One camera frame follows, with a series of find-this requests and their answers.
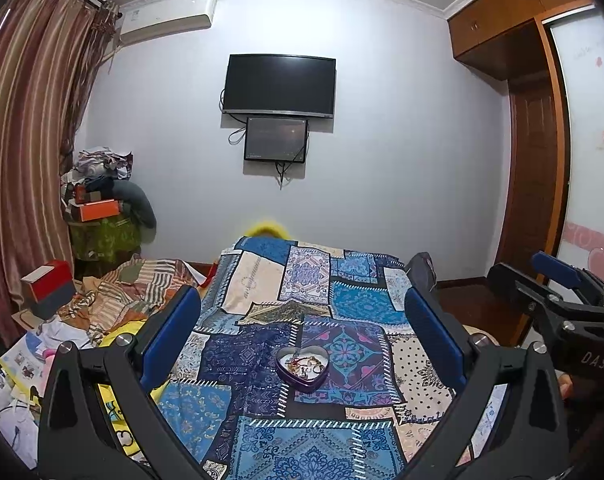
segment jewelry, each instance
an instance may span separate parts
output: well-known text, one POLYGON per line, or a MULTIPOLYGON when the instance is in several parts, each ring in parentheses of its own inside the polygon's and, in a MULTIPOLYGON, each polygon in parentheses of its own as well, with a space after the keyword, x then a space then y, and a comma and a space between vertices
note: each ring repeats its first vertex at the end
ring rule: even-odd
POLYGON ((301 379, 308 379, 309 372, 319 375, 325 366, 316 357, 293 357, 287 362, 287 369, 301 379))

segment yellow blanket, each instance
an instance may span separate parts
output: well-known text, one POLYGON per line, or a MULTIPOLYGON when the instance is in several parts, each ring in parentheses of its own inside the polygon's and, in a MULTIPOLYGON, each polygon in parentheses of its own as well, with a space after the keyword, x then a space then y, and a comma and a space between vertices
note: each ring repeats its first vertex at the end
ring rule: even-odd
MULTIPOLYGON (((119 329, 114 330, 109 333, 109 335, 104 336, 100 346, 108 346, 111 342, 119 335, 125 332, 136 334, 142 328, 144 321, 129 321, 125 325, 122 325, 119 329)), ((151 391, 151 398, 153 401, 157 403, 162 396, 162 393, 166 387, 167 383, 162 384, 158 388, 151 391)), ((110 386, 106 386, 104 384, 99 385, 100 394, 102 395, 102 400, 104 405, 106 406, 106 411, 109 414, 109 418, 111 419, 111 424, 113 425, 113 430, 115 434, 118 436, 120 440, 120 444, 122 444, 122 448, 128 456, 134 455, 138 451, 140 451, 140 446, 133 438, 133 434, 128 429, 127 421, 124 420, 122 415, 122 410, 118 406, 118 402, 113 395, 113 390, 110 386)))

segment flat screen tv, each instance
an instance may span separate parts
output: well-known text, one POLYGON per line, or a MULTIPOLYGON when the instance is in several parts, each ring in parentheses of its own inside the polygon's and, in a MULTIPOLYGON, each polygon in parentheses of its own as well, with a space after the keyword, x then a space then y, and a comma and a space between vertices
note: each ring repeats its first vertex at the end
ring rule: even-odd
POLYGON ((305 162, 308 120, 293 117, 249 117, 244 160, 305 162))
POLYGON ((335 60, 278 54, 232 54, 223 112, 333 117, 335 60))

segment red box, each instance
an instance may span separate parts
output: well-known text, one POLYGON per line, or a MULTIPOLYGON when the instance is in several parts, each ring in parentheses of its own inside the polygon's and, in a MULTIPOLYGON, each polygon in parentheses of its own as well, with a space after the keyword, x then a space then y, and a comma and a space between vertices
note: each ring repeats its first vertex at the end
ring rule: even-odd
POLYGON ((64 260, 51 260, 22 278, 31 289, 35 301, 41 301, 67 282, 73 282, 71 268, 64 260))

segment sliding wardrobe door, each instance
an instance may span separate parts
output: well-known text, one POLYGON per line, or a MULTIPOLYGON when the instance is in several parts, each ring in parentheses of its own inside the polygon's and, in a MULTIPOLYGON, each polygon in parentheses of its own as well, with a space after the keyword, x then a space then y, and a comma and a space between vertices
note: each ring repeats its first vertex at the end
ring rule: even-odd
POLYGON ((547 22, 546 28, 562 70, 570 128, 570 183, 558 257, 604 280, 604 17, 589 9, 547 22))

